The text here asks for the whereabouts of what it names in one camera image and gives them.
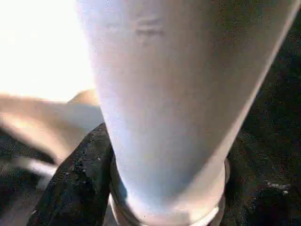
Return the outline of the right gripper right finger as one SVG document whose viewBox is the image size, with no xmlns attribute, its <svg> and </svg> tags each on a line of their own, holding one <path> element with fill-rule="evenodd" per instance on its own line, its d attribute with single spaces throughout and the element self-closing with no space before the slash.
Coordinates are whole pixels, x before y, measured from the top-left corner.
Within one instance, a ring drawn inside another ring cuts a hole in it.
<svg viewBox="0 0 301 226">
<path fill-rule="evenodd" d="M 228 155 L 224 226 L 299 226 L 301 199 L 293 185 L 261 151 L 236 141 Z"/>
</svg>

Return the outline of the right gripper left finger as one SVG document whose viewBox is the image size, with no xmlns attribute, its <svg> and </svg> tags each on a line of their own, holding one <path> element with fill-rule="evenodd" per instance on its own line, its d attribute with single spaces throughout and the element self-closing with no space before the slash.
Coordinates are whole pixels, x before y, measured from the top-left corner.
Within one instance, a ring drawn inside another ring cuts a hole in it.
<svg viewBox="0 0 301 226">
<path fill-rule="evenodd" d="M 110 194 L 112 158 L 102 123 L 58 167 L 27 225 L 101 226 Z"/>
</svg>

